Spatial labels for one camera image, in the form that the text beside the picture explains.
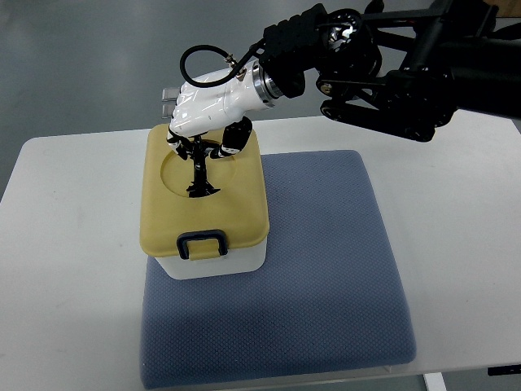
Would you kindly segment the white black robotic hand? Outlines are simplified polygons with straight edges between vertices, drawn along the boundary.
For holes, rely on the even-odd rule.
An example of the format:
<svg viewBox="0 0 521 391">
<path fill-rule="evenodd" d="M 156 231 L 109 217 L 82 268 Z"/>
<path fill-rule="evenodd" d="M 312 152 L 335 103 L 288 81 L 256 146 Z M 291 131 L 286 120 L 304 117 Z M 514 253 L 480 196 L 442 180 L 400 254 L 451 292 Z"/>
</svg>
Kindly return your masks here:
<svg viewBox="0 0 521 391">
<path fill-rule="evenodd" d="M 235 155 L 244 149 L 252 132 L 245 114 L 271 108 L 281 96 L 282 91 L 257 60 L 219 86 L 203 88 L 185 82 L 172 111 L 167 143 L 185 160 L 192 154 L 192 139 L 223 129 L 221 145 L 210 155 L 213 159 Z"/>
</svg>

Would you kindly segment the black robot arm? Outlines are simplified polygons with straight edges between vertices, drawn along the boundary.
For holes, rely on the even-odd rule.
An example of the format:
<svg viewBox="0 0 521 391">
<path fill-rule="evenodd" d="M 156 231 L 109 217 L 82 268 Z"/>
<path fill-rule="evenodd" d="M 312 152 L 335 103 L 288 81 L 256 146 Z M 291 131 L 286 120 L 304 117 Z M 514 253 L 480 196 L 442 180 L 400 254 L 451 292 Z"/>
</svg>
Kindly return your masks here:
<svg viewBox="0 0 521 391">
<path fill-rule="evenodd" d="M 321 114 L 368 130 L 429 141 L 455 112 L 520 116 L 520 27 L 497 26 L 490 1 L 435 1 L 428 8 L 363 11 L 315 5 L 267 27 L 227 69 L 187 77 L 171 131 L 192 138 L 243 128 L 252 111 L 304 93 L 317 74 Z"/>
</svg>

